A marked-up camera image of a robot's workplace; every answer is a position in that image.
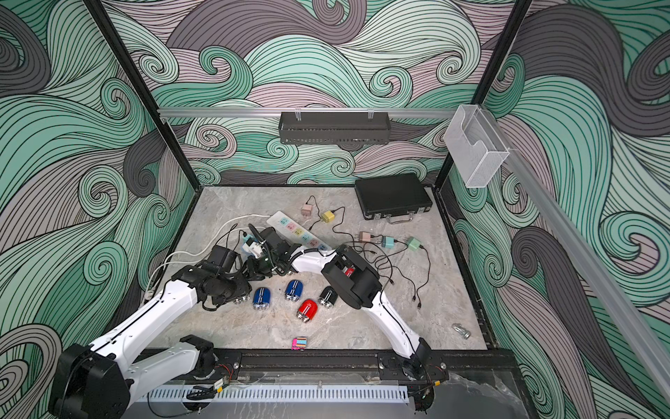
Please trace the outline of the yellow USB charger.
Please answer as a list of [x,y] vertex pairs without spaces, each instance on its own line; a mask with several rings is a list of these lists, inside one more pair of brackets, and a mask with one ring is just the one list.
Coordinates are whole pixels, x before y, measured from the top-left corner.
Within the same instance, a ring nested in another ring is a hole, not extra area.
[[335,215],[332,211],[325,211],[321,214],[320,218],[325,223],[331,223],[334,220]]

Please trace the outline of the light green USB charger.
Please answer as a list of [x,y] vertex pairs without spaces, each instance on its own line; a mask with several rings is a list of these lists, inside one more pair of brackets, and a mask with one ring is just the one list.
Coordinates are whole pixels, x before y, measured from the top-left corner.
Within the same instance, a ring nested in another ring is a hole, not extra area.
[[408,249],[410,249],[412,251],[418,251],[420,248],[422,248],[422,241],[420,241],[416,237],[410,237],[407,240],[406,245],[407,245]]

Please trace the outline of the black front mounting rail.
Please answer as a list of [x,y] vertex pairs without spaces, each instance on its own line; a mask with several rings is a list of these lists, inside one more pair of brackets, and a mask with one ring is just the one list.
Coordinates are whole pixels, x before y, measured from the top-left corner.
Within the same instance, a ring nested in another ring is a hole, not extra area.
[[225,373],[235,379],[255,373],[355,373],[382,381],[444,380],[451,371],[511,370],[518,366],[509,350],[437,350],[417,367],[394,351],[381,349],[226,349],[213,350]]

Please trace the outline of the red shaver front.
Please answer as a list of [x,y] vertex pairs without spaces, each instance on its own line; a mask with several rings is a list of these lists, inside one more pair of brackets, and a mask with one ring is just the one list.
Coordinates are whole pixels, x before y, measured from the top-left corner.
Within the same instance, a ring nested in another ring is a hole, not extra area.
[[318,304],[311,299],[304,300],[297,310],[297,318],[303,323],[310,322],[318,311]]

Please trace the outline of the black wall shelf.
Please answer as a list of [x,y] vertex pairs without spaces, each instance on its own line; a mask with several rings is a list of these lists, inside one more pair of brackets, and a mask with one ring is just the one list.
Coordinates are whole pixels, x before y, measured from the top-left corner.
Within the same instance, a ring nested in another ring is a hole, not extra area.
[[284,112],[278,123],[280,141],[288,145],[386,144],[391,134],[387,113]]

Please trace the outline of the white long power strip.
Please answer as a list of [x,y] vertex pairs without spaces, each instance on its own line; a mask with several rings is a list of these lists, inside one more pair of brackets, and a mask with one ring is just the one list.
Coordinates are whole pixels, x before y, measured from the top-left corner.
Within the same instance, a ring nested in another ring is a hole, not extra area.
[[300,244],[305,248],[316,248],[321,251],[331,251],[331,246],[317,237],[314,233],[298,222],[277,211],[266,220],[267,225],[274,228],[277,234],[293,244]]

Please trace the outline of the teal USB charger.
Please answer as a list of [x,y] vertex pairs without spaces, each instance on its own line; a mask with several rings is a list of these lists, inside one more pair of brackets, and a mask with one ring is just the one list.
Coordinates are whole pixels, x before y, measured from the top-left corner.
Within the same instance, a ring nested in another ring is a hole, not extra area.
[[380,245],[382,248],[392,249],[395,246],[395,239],[393,237],[383,236]]

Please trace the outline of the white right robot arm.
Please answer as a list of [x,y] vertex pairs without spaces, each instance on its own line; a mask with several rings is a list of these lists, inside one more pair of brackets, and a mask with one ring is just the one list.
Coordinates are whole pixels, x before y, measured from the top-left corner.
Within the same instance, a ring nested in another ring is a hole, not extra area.
[[334,250],[308,248],[289,243],[272,227],[260,231],[250,223],[248,228],[249,257],[241,268],[245,279],[260,281],[304,272],[322,275],[343,302],[371,317],[403,360],[406,375],[419,375],[431,347],[401,319],[384,292],[380,274],[354,248],[347,244]]

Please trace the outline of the black briefcase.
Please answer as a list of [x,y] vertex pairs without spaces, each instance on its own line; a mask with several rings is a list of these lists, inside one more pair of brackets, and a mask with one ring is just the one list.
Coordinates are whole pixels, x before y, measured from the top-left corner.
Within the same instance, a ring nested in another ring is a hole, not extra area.
[[366,220],[422,214],[433,206],[427,190],[413,173],[359,179],[354,190]]

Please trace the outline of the pink striped small box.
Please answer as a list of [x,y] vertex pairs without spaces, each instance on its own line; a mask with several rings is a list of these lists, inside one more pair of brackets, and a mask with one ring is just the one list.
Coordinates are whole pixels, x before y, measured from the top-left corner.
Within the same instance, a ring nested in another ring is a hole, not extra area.
[[307,347],[307,338],[305,337],[297,337],[294,338],[291,342],[291,349],[292,350],[305,350]]

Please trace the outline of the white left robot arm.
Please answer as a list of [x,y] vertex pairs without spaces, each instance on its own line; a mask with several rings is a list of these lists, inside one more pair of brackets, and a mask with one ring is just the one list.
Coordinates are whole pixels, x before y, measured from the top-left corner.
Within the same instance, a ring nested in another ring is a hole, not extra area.
[[204,260],[176,272],[155,297],[86,346],[73,344],[59,357],[48,411],[57,418],[120,418],[142,396],[175,377],[214,374],[214,345],[195,335],[138,361],[167,326],[199,303],[221,307],[251,292],[234,269],[241,256],[214,246]]

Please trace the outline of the pink end USB charger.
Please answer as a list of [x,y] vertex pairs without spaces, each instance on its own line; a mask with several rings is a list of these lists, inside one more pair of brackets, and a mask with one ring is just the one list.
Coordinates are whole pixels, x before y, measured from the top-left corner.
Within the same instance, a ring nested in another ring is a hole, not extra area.
[[313,206],[311,204],[304,204],[301,207],[301,214],[309,218],[313,213]]

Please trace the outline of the clear acrylic wall holder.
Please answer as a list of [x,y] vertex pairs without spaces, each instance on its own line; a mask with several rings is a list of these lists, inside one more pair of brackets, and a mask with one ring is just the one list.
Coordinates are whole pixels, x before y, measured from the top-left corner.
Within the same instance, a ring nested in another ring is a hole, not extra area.
[[493,113],[478,105],[460,105],[443,139],[469,189],[487,187],[509,156]]

